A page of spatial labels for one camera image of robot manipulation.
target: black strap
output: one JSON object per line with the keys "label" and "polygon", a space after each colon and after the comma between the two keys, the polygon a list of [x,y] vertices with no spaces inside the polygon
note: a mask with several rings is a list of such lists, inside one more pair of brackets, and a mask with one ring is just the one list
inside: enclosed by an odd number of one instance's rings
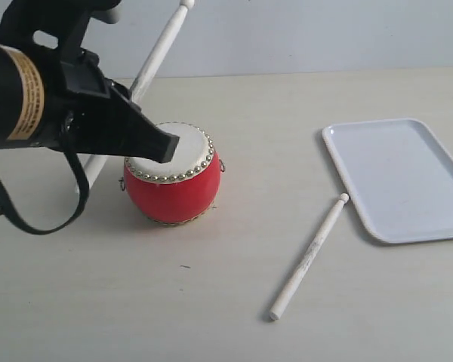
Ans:
{"label": "black strap", "polygon": [[89,182],[85,175],[84,169],[82,168],[79,157],[72,149],[72,143],[69,140],[65,124],[62,125],[62,129],[60,131],[59,143],[79,186],[79,203],[77,205],[77,208],[75,209],[74,214],[64,224],[50,230],[38,230],[30,226],[22,219],[22,217],[15,209],[15,206],[7,193],[7,190],[0,180],[0,215],[4,215],[12,224],[29,234],[47,235],[52,234],[53,232],[58,232],[59,230],[65,228],[82,214],[89,198]]}

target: table surface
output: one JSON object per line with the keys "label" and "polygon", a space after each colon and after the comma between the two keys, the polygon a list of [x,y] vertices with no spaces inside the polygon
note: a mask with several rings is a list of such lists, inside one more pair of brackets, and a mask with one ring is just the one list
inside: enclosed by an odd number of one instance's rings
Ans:
{"label": "table surface", "polygon": [[[67,229],[37,238],[0,218],[0,362],[453,360],[453,241],[379,245],[351,204],[283,318],[267,318],[344,190],[320,130],[413,117],[453,155],[453,68],[159,79],[146,98],[154,122],[212,136],[216,208],[152,224],[111,158]],[[77,202],[61,154],[0,151],[0,176],[34,226]]]}

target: tray rim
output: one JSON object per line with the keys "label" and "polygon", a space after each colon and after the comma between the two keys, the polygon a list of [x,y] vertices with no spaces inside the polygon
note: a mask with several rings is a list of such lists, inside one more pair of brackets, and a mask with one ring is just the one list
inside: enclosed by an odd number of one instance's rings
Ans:
{"label": "tray rim", "polygon": [[367,120],[367,121],[351,121],[351,122],[346,122],[346,123],[333,123],[330,124],[327,127],[324,127],[322,129],[322,138],[324,140],[324,144],[327,147],[328,153],[331,156],[331,160],[333,161],[337,174],[341,178],[341,181],[344,185],[344,187],[347,190],[347,193],[349,194],[351,201],[353,202],[353,205],[356,209],[356,212],[361,220],[361,223],[365,227],[366,231],[376,240],[385,243],[385,244],[413,244],[413,243],[422,243],[422,242],[430,242],[430,241],[441,241],[441,240],[453,240],[453,236],[447,237],[447,238],[440,238],[437,236],[433,236],[432,238],[423,238],[423,237],[413,237],[413,238],[407,238],[403,239],[403,241],[400,241],[398,238],[389,238],[385,235],[381,235],[378,232],[375,231],[373,225],[366,219],[366,215],[361,213],[360,210],[361,208],[359,207],[359,203],[357,200],[356,193],[352,193],[351,185],[347,182],[347,170],[345,170],[341,166],[341,156],[337,152],[334,143],[331,140],[330,137],[330,130],[334,127],[339,127],[339,126],[353,126],[353,125],[360,125],[360,124],[378,124],[378,123],[395,123],[395,122],[414,122],[418,123],[424,130],[428,133],[428,135],[436,142],[437,146],[445,153],[445,156],[448,158],[448,160],[453,164],[453,155],[450,153],[450,151],[446,148],[446,146],[441,142],[441,140],[435,135],[433,130],[428,126],[423,121],[420,121],[417,118],[412,118],[412,117],[401,117],[401,118],[386,118],[386,119],[373,119],[373,120]]}

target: white tray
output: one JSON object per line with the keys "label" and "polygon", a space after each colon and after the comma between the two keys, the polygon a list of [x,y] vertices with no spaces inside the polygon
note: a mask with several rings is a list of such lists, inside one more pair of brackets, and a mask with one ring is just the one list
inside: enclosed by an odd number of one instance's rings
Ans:
{"label": "white tray", "polygon": [[416,119],[322,132],[364,227],[390,244],[453,238],[453,158]]}

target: white pole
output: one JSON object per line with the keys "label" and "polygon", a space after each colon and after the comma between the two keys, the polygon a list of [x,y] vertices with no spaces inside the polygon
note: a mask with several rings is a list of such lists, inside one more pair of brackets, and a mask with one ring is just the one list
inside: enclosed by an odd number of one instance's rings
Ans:
{"label": "white pole", "polygon": [[[139,103],[148,90],[159,67],[165,60],[166,54],[169,52],[180,32],[188,11],[193,6],[195,6],[195,0],[180,1],[180,6],[169,19],[131,86],[131,100],[133,102]],[[85,163],[84,172],[88,178],[90,188],[99,177],[99,173],[102,171],[108,158],[109,156],[106,155],[92,155]],[[79,193],[78,186],[75,187],[75,192]]]}
{"label": "white pole", "polygon": [[312,261],[316,257],[322,244],[324,244],[325,239],[327,238],[329,232],[331,232],[332,227],[337,221],[337,218],[341,214],[342,208],[348,201],[349,195],[342,194],[339,197],[339,200],[337,200],[335,205],[332,207],[329,214],[326,216],[324,223],[321,225],[312,243],[310,243],[302,261],[299,263],[299,265],[295,269],[294,274],[290,277],[287,284],[284,286],[282,292],[279,294],[277,300],[275,301],[275,303],[273,303],[273,306],[270,309],[270,318],[272,318],[274,321],[280,319],[280,317],[286,310],[287,305],[291,301],[301,281],[304,279],[305,274],[309,270]]}

